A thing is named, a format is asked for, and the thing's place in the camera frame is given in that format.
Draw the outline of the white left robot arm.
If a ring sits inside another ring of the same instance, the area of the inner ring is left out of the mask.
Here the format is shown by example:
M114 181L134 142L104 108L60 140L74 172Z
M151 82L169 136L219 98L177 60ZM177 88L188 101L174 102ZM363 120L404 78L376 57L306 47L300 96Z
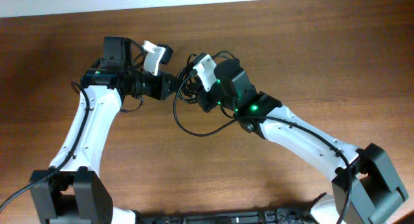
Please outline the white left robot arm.
M124 98L166 99L176 79L159 70L173 49L150 41L106 37L103 56L75 83L80 101L67 137L46 170L33 171L30 190L41 223L139 223L136 210L114 206L100 174L111 124Z

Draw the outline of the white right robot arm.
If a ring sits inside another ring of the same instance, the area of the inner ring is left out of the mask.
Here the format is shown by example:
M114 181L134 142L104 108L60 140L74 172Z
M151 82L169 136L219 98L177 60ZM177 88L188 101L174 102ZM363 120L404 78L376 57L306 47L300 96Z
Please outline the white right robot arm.
M317 169L332 184L310 214L318 223L385 223L408 200L389 155L371 143L362 149L338 140L295 115L281 101L257 92L238 59L195 63L205 112L223 105L247 132L279 144Z

